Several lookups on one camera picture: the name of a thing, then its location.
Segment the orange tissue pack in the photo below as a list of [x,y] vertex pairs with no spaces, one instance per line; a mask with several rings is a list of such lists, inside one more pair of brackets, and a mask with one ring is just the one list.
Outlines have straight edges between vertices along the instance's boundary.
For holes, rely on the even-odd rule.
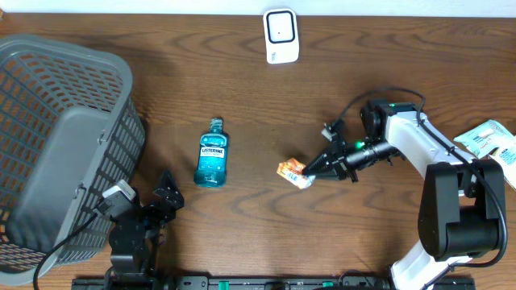
[[295,158],[290,158],[285,162],[279,163],[277,174],[295,185],[298,189],[307,189],[315,181],[315,176],[305,176],[302,174],[305,164],[300,163]]

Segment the blue Listerine mouthwash bottle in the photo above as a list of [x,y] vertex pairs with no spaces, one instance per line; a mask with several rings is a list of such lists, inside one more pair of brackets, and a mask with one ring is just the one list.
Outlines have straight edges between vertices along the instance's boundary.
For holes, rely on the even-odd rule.
[[207,188],[223,187],[227,180],[229,138],[221,118],[210,120],[209,130],[201,136],[199,145],[195,184]]

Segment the teal wet wipes pack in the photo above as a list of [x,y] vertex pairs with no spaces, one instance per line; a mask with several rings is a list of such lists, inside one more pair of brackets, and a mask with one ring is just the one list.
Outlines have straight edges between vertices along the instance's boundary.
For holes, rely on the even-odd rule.
[[501,123],[489,119],[479,126],[454,138],[455,142],[464,145],[478,159],[487,156],[496,148],[515,144],[512,135]]

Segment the yellow snack bag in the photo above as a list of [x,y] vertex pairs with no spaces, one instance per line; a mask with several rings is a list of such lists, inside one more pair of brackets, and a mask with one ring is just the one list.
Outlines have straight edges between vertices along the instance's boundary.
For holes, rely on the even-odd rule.
[[506,182],[515,189],[515,140],[502,139],[489,158],[501,166]]

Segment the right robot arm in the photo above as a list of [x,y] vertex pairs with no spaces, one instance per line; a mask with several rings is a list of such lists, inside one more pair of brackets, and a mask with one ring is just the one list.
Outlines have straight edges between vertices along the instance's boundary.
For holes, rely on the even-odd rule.
[[358,180],[356,173],[401,156],[424,179],[419,240],[390,268],[394,289],[431,289],[454,267],[472,267],[508,240],[504,176],[499,164],[456,148],[414,103],[368,101],[360,116],[364,141],[347,143],[338,122],[326,126],[330,144],[302,171],[317,179]]

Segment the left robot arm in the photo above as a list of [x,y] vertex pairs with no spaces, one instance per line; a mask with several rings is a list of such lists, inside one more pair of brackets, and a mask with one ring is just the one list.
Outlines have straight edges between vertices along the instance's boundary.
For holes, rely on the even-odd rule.
[[109,234],[111,267],[103,279],[103,289],[174,289],[172,278],[156,268],[161,231],[183,208],[185,199],[173,180],[163,171],[153,190],[156,201],[141,205],[139,194],[120,180],[103,194],[106,216],[114,223]]

